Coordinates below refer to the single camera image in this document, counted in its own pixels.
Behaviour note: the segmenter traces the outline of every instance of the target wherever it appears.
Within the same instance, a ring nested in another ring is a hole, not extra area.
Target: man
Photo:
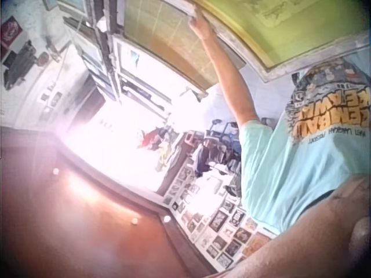
[[[202,142],[198,145],[194,154],[192,155],[193,170],[196,178],[203,176],[203,173],[210,171],[210,166],[206,164],[210,154],[210,149],[207,146],[207,141]]]
[[[310,69],[272,131],[198,8],[190,26],[239,126],[242,203],[257,222],[282,233],[228,277],[343,275],[359,254],[351,246],[368,238],[368,77],[342,58]]]

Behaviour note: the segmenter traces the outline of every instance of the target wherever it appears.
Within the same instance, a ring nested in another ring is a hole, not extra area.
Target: photo
[[[231,213],[236,205],[228,200],[224,200],[221,204],[221,208],[225,209],[228,213]]]
[[[50,97],[50,91],[48,90],[44,90],[44,92],[41,93],[41,95],[39,96],[39,99],[38,99],[38,102],[39,103],[45,103],[48,101],[49,97]]]
[[[59,100],[62,98],[62,93],[57,92],[54,97],[52,98],[52,101],[50,102],[51,107],[57,106]]]
[[[251,237],[251,233],[249,233],[245,229],[239,228],[233,237],[238,239],[242,243],[246,243]]]
[[[205,227],[205,224],[204,224],[204,223],[200,223],[200,224],[198,225],[198,227],[197,227],[197,232],[201,233],[202,230],[204,229],[204,227]]]
[[[174,186],[181,186],[183,184],[183,181],[182,180],[176,180],[174,182]]]
[[[162,202],[164,204],[170,204],[170,202],[172,201],[172,199],[173,198],[171,196],[166,196]]]
[[[206,252],[213,258],[215,259],[216,256],[218,256],[218,251],[212,246],[210,245],[208,247],[208,249],[206,249]]]
[[[249,217],[246,220],[245,228],[251,231],[255,231],[255,229],[257,228],[257,223],[254,220],[252,220],[251,217]]]
[[[199,186],[198,185],[195,185],[195,184],[192,184],[191,187],[190,187],[190,191],[193,194],[197,194],[197,192],[199,191]]]
[[[241,248],[241,243],[237,242],[236,240],[232,240],[232,242],[230,243],[230,245],[227,246],[227,248],[225,249],[225,252],[233,257],[237,251]]]
[[[178,207],[179,207],[179,205],[178,205],[176,202],[174,202],[174,203],[172,204],[172,209],[173,209],[173,210],[177,210]]]
[[[186,210],[183,214],[184,218],[187,220],[187,221],[191,221],[192,217],[193,217],[193,214],[190,213],[188,210]]]
[[[218,232],[225,223],[225,221],[227,220],[227,218],[228,218],[227,214],[218,210],[214,218],[210,221],[209,224],[210,228],[212,228],[215,232]]]
[[[188,176],[191,174],[191,172],[192,172],[191,169],[189,169],[189,168],[183,168],[181,170],[178,178],[181,179],[181,180],[183,180],[183,181],[185,181],[188,178]]]
[[[181,202],[181,203],[179,204],[179,207],[178,207],[177,211],[178,211],[179,213],[182,213],[183,210],[184,210],[185,208],[186,208],[186,204],[184,204],[183,202]]]
[[[262,246],[267,244],[270,240],[271,239],[269,237],[258,232],[250,239],[248,246],[243,250],[242,254],[248,257],[257,250],[261,249]]]
[[[209,244],[209,242],[211,241],[211,239],[214,237],[214,235],[212,233],[204,233],[202,235],[202,238],[199,239],[201,241],[201,247],[202,248],[206,248],[206,246]]]
[[[188,231],[190,231],[191,233],[193,233],[193,231],[195,230],[196,228],[196,223],[193,222],[193,221],[190,221],[187,225],[187,229]]]
[[[190,203],[192,196],[188,193],[188,190],[184,190],[180,195],[180,200],[184,200],[187,204]]]
[[[229,268],[230,265],[233,263],[233,260],[230,259],[227,255],[222,253],[216,261],[225,269]]]
[[[227,242],[222,239],[220,236],[217,236],[213,241],[214,246],[220,251],[227,245]]]
[[[195,215],[193,215],[193,220],[196,221],[197,223],[199,223],[202,219],[203,215],[200,214],[200,213],[196,213]]]
[[[50,119],[52,114],[53,114],[53,108],[46,106],[42,110],[39,120],[41,122],[47,122]]]
[[[236,232],[236,229],[233,228],[232,226],[225,225],[220,234],[223,235],[224,237],[231,239],[233,237],[233,234]]]
[[[230,223],[233,226],[238,227],[244,217],[245,217],[245,213],[242,210],[236,210],[233,213],[232,218],[230,219]]]

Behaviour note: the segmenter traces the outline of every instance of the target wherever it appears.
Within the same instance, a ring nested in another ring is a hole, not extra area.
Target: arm
[[[259,120],[249,88],[244,79],[218,43],[216,34],[199,7],[195,8],[195,13],[196,16],[191,20],[190,27],[200,38],[211,59],[224,97],[236,117],[238,126],[241,127],[250,120]]]

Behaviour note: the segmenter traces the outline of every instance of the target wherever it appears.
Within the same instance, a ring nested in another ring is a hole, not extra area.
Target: light
[[[165,216],[164,218],[163,218],[163,221],[164,221],[164,223],[168,223],[168,222],[170,222],[170,220],[171,220],[172,218],[170,217],[170,216]]]

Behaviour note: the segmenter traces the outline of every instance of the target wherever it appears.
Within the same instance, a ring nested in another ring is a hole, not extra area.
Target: clothing
[[[193,163],[193,170],[199,173],[207,172],[210,170],[210,166],[206,164],[206,161],[209,158],[210,150],[204,145],[201,146],[201,149],[197,153],[196,159]]]
[[[240,128],[242,203],[274,233],[353,174],[370,172],[369,77],[342,58],[310,69],[275,130]]]

